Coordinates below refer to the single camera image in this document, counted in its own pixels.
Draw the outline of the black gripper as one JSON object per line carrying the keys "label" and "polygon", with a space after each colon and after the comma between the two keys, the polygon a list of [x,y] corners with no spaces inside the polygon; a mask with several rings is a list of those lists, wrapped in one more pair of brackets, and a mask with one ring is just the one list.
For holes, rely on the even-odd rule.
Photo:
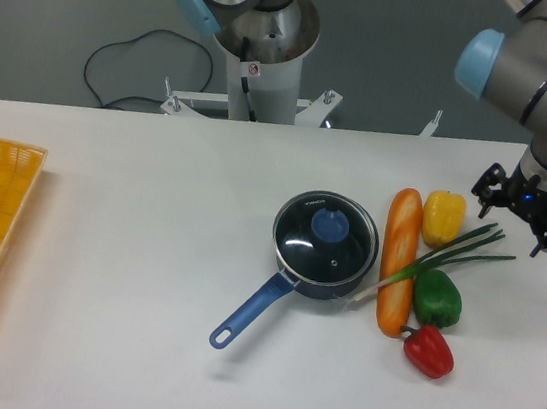
{"label": "black gripper", "polygon": [[471,188],[481,207],[479,218],[484,218],[493,207],[503,207],[532,224],[537,245],[529,253],[530,257],[547,253],[547,191],[540,184],[539,175],[528,179],[521,171],[513,172],[508,179],[502,165],[494,163]]}

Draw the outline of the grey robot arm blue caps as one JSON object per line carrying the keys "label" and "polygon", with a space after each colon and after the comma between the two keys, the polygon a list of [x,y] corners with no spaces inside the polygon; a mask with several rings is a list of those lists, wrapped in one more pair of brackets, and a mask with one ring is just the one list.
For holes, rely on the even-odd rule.
{"label": "grey robot arm blue caps", "polygon": [[[183,16],[225,53],[233,120],[319,126],[336,105],[325,93],[299,108],[304,57],[319,39],[310,0],[175,0]],[[512,36],[482,30],[455,66],[455,80],[531,131],[512,174],[494,165],[472,191],[481,207],[510,209],[547,252],[547,0],[505,0],[521,22]]]}

